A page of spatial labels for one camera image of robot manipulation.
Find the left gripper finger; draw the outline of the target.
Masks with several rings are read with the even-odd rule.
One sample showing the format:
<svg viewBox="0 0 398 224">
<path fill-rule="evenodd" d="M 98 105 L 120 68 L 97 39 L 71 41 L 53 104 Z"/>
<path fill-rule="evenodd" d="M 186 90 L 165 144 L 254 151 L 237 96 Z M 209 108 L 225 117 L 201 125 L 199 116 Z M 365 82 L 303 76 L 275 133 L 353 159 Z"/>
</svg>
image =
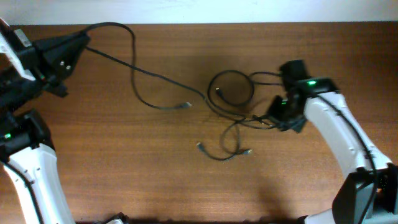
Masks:
<svg viewBox="0 0 398 224">
<path fill-rule="evenodd" d="M 89 41 L 76 40 L 56 49 L 42 52 L 44 79 L 47 82 L 60 82 L 68 78 Z"/>
<path fill-rule="evenodd" d="M 90 40 L 90 38 L 83 32 L 75 32 L 72 34 L 35 40 L 32 44 L 37 50 L 45 52 L 72 43 L 76 40 Z"/>
</svg>

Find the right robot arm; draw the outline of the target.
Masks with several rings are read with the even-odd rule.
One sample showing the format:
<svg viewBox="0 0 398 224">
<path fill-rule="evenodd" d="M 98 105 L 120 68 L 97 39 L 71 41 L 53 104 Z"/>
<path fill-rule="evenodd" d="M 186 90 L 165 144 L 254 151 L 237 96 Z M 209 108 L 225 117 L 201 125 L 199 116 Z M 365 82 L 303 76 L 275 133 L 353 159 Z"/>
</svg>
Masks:
<svg viewBox="0 0 398 224">
<path fill-rule="evenodd" d="M 397 223 L 397 165 L 370 140 L 329 78 L 282 77 L 287 99 L 276 97 L 270 120 L 300 131 L 306 121 L 320 132 L 345 181 L 324 212 L 298 223 Z"/>
</svg>

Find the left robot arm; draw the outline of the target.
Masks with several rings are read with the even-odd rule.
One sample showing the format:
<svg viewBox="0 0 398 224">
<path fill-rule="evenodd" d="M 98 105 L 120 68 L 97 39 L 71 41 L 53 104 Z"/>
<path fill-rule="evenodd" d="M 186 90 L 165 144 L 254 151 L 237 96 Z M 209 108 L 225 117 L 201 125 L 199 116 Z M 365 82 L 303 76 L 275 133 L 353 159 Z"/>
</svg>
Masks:
<svg viewBox="0 0 398 224">
<path fill-rule="evenodd" d="M 49 127 L 36 110 L 15 112 L 47 91 L 67 96 L 90 41 L 84 32 L 31 42 L 20 29 L 1 33 L 1 165 L 17 191 L 27 223 L 74 223 L 57 169 Z"/>
</svg>

